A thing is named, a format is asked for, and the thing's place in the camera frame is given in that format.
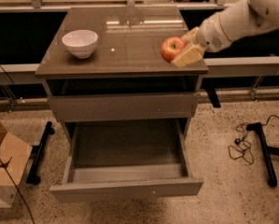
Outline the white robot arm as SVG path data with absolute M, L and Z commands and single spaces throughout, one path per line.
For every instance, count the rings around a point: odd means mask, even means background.
M 243 37 L 274 30 L 279 30 L 279 0 L 239 0 L 184 34 L 185 47 L 171 64 L 184 67 L 202 60 L 206 51 L 220 52 Z

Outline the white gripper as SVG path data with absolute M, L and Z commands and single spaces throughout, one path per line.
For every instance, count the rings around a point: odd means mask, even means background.
M 181 40 L 188 45 L 171 61 L 176 67 L 185 67 L 203 59 L 205 51 L 217 53 L 227 49 L 231 41 L 225 34 L 219 13 L 205 19 L 198 27 L 186 32 Z

